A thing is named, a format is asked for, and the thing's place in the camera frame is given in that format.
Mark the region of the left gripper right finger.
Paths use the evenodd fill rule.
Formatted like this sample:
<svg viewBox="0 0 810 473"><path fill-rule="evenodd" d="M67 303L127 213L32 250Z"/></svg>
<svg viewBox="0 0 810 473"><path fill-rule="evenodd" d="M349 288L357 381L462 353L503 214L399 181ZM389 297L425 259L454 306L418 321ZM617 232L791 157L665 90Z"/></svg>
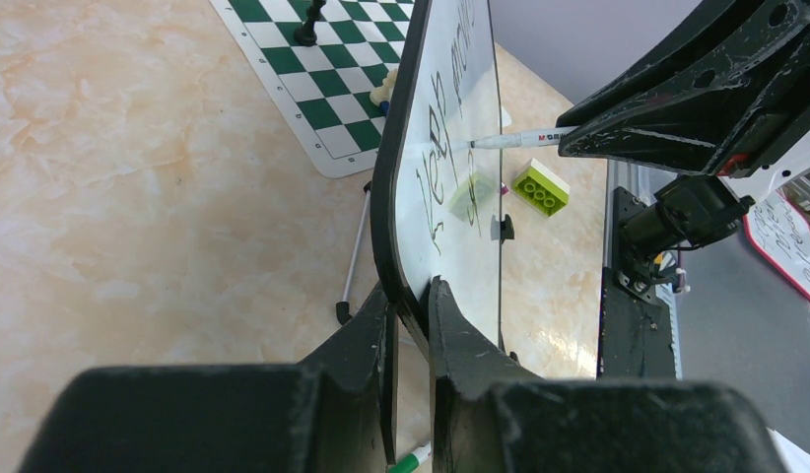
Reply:
<svg viewBox="0 0 810 473"><path fill-rule="evenodd" d="M782 472L763 417L715 383L547 380L428 292L437 472Z"/></svg>

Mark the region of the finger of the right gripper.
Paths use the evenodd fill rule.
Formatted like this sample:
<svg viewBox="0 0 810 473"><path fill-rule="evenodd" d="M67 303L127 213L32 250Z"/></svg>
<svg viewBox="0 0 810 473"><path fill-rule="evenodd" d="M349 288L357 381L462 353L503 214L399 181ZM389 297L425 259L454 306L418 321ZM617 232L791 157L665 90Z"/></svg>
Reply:
<svg viewBox="0 0 810 473"><path fill-rule="evenodd" d="M810 131L810 1L700 3L564 112L563 157L749 176Z"/></svg>

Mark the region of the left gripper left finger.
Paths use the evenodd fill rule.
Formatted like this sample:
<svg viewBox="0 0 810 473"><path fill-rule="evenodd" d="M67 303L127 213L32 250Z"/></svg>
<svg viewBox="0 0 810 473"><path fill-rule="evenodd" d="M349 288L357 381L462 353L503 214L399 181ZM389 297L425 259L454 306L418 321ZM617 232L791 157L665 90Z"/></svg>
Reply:
<svg viewBox="0 0 810 473"><path fill-rule="evenodd" d="M382 472L395 460L397 323L381 286L288 365L107 367L58 396L24 472Z"/></svg>

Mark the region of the black cap white marker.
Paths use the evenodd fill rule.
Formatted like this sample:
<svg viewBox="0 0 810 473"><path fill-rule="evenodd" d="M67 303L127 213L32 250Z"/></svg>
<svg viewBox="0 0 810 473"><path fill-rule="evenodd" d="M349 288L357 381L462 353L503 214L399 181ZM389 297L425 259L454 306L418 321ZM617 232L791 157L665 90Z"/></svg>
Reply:
<svg viewBox="0 0 810 473"><path fill-rule="evenodd" d="M469 142L470 149L503 150L510 148L538 148L559 145L562 138L576 130L576 126L533 129L511 134L484 137Z"/></svg>

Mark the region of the white whiteboard black frame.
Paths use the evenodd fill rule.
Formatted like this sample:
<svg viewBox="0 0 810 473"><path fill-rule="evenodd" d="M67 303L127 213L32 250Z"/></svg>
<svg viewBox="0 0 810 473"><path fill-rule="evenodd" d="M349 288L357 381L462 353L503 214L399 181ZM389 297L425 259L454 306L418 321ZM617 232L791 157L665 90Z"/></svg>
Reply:
<svg viewBox="0 0 810 473"><path fill-rule="evenodd" d="M446 281L467 321L501 337L503 156L471 142L503 128L491 6L415 4L371 178L371 248L421 350L428 292Z"/></svg>

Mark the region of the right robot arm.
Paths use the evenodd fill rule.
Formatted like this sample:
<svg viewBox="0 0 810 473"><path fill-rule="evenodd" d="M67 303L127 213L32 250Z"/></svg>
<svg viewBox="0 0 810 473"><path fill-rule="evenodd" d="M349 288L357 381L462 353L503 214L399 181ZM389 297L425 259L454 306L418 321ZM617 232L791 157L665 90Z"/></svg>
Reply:
<svg viewBox="0 0 810 473"><path fill-rule="evenodd" d="M733 235L765 195L731 180L788 176L780 160L810 133L810 1L704 1L557 123L562 157L675 173L614 232L622 286L662 284L658 255Z"/></svg>

